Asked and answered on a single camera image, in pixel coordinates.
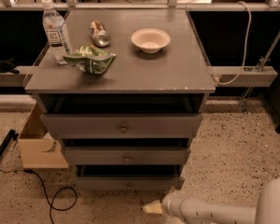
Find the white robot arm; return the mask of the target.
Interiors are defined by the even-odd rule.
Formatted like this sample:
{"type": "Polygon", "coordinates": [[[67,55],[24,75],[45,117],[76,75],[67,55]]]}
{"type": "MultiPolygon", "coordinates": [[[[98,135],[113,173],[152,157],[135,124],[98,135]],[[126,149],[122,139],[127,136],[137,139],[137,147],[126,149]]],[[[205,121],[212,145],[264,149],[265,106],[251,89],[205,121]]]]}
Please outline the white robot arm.
{"type": "Polygon", "coordinates": [[[173,190],[142,209],[148,214],[177,217],[184,224],[280,224],[280,178],[264,186],[256,208],[211,204],[173,190]]]}

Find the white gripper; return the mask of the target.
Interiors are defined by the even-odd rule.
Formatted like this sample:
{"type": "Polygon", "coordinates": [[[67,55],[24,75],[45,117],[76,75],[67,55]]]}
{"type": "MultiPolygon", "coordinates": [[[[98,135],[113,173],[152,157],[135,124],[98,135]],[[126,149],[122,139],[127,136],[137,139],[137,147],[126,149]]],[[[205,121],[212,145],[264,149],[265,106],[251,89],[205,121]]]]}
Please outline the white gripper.
{"type": "Polygon", "coordinates": [[[143,211],[148,214],[161,215],[164,209],[169,216],[182,218],[181,204],[183,201],[184,197],[176,192],[175,187],[171,186],[168,194],[163,198],[162,204],[160,201],[147,203],[143,206],[143,211]]]}

